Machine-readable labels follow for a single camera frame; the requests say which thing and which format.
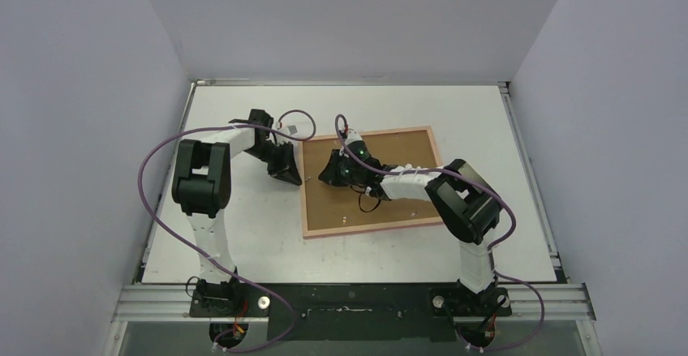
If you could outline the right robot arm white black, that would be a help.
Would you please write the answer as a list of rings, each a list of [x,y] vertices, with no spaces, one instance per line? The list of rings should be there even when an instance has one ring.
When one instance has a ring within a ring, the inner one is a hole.
[[[369,152],[362,137],[348,135],[339,149],[331,151],[318,179],[331,187],[357,187],[379,201],[414,199],[432,204],[460,242],[460,307],[477,315],[490,305],[488,288],[496,275],[488,246],[501,206],[492,188],[463,159],[431,169],[386,165]]]

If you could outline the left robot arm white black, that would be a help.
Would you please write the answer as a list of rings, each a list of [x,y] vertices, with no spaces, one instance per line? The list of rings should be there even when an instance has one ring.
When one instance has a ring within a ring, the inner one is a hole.
[[[225,209],[231,195],[231,161],[245,152],[266,164],[269,177],[300,186],[294,143],[298,130],[252,109],[245,120],[201,139],[178,144],[171,194],[191,225],[200,249],[195,302],[219,314],[235,314],[242,305],[237,266],[226,237]]]

